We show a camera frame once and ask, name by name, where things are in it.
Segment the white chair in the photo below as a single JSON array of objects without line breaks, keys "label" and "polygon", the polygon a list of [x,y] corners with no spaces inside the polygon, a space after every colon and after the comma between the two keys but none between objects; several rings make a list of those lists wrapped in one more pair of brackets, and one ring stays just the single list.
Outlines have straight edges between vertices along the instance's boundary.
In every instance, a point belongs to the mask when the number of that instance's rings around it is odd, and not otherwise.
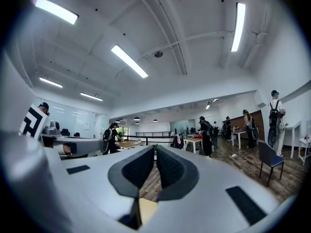
[{"label": "white chair", "polygon": [[[302,160],[303,165],[305,164],[306,158],[311,156],[311,153],[310,153],[310,143],[311,143],[311,120],[308,120],[307,121],[306,139],[304,137],[299,139],[298,158]],[[302,157],[300,155],[301,144],[304,144],[306,146],[305,156],[304,157]]]}]

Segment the floor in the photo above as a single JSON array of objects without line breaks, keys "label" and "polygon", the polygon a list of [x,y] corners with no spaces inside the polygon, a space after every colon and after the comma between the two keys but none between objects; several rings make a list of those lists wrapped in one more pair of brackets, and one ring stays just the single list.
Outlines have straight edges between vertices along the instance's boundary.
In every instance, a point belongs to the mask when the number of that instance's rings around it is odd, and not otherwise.
[{"label": "floor", "polygon": [[[255,147],[254,151],[251,151],[248,150],[246,146],[247,140],[241,139],[241,150],[239,150],[238,146],[232,146],[232,142],[226,142],[222,139],[218,139],[218,149],[213,152],[211,158],[228,163],[253,180],[266,186],[270,168],[264,164],[261,178],[259,179],[261,162],[259,161],[258,154],[255,156],[258,152],[258,147]],[[192,144],[188,145],[187,151],[193,152]],[[285,157],[282,179],[279,180],[281,171],[280,165],[275,167],[268,187],[268,190],[271,191],[280,202],[283,202],[290,195],[293,195],[299,191],[310,165],[310,160],[308,158],[305,165],[302,166],[302,162],[298,160],[298,151],[295,151],[293,159],[290,159],[290,151],[290,149],[283,149],[282,151]],[[236,153],[239,157],[236,159],[229,159],[228,157],[234,153]],[[140,198],[156,202],[157,195],[160,191],[160,174],[155,163],[148,179],[139,192],[139,196]]]}]

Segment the person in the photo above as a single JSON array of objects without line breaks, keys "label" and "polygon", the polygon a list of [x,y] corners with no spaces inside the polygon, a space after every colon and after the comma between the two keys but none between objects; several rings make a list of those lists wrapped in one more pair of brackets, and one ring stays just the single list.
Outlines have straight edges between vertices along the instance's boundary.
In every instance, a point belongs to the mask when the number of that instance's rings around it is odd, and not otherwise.
[{"label": "person", "polygon": [[231,122],[230,117],[225,118],[225,125],[227,127],[227,134],[225,135],[226,140],[231,141]]},{"label": "person", "polygon": [[214,121],[214,127],[213,127],[213,142],[214,142],[214,147],[215,148],[218,148],[218,144],[217,144],[217,137],[218,137],[218,132],[219,132],[219,129],[218,129],[218,126],[217,126],[217,122]]},{"label": "person", "polygon": [[247,110],[243,110],[243,115],[244,115],[244,128],[246,129],[247,136],[248,136],[248,149],[253,149],[254,148],[254,139],[253,139],[253,134],[252,134],[252,116],[249,114]]},{"label": "person", "polygon": [[210,141],[209,137],[209,130],[210,130],[210,123],[208,121],[205,121],[205,118],[203,116],[200,117],[200,125],[201,125],[201,131],[200,135],[203,137],[203,151],[206,156],[209,156],[212,154],[212,142]]},{"label": "person", "polygon": [[41,104],[38,106],[38,109],[39,109],[40,111],[42,111],[44,114],[46,114],[47,116],[50,115],[50,113],[49,113],[49,105],[48,105],[46,102],[41,103]]},{"label": "person", "polygon": [[107,151],[110,151],[110,153],[116,153],[116,145],[115,145],[115,141],[116,141],[116,137],[117,139],[124,141],[123,139],[121,139],[121,137],[119,137],[118,132],[117,132],[117,128],[118,128],[118,124],[116,122],[111,123],[109,128],[107,130],[105,130],[104,133],[104,137],[108,137],[108,149]]},{"label": "person", "polygon": [[272,101],[268,104],[269,111],[276,109],[279,112],[280,123],[277,125],[277,137],[274,149],[276,150],[276,154],[278,156],[283,157],[282,155],[282,148],[285,136],[285,123],[284,123],[284,116],[286,114],[285,109],[283,108],[283,104],[280,100],[278,100],[278,92],[273,90],[271,92]]}]

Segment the fluorescent light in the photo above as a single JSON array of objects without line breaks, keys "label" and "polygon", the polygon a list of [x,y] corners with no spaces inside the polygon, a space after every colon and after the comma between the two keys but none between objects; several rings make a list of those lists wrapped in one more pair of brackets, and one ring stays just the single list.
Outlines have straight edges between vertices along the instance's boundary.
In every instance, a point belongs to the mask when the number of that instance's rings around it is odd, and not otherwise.
[{"label": "fluorescent light", "polygon": [[63,88],[63,86],[62,86],[61,84],[54,83],[54,82],[49,81],[49,80],[46,80],[46,79],[44,79],[44,78],[41,78],[41,77],[40,77],[40,80],[41,80],[41,81],[44,81],[44,82],[46,82],[46,83],[49,83],[49,84],[55,85],[55,86],[57,86],[57,87]]},{"label": "fluorescent light", "polygon": [[127,63],[136,73],[138,73],[142,78],[148,77],[148,74],[141,69],[141,67],[125,53],[118,45],[115,45],[111,50],[114,52],[120,59]]},{"label": "fluorescent light", "polygon": [[236,24],[231,52],[236,52],[238,50],[244,26],[245,10],[246,10],[245,4],[243,3],[237,4]]},{"label": "fluorescent light", "polygon": [[85,93],[83,93],[83,92],[81,92],[80,94],[81,94],[82,96],[86,96],[86,97],[91,98],[91,99],[96,99],[96,100],[99,100],[99,101],[103,101],[102,99],[99,99],[99,98],[93,97],[93,96],[88,95],[88,94],[85,94]]},{"label": "fluorescent light", "polygon": [[75,24],[76,20],[78,19],[78,15],[74,14],[73,12],[62,8],[61,6],[52,3],[50,1],[47,0],[36,0],[35,2],[35,6],[46,10],[62,19],[64,19],[65,21],[71,23],[71,24]]}]

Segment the black rectangular strip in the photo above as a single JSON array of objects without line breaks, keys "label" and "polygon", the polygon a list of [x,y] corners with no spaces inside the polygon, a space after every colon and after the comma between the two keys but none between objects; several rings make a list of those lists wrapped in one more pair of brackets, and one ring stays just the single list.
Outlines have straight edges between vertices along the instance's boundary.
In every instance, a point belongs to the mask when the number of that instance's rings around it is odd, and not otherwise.
[{"label": "black rectangular strip", "polygon": [[266,216],[263,210],[239,186],[228,188],[226,192],[250,225],[257,223]]},{"label": "black rectangular strip", "polygon": [[83,165],[83,166],[67,168],[67,172],[68,172],[68,174],[73,174],[73,173],[82,172],[82,171],[85,171],[85,170],[88,170],[88,169],[90,169],[89,166]]}]

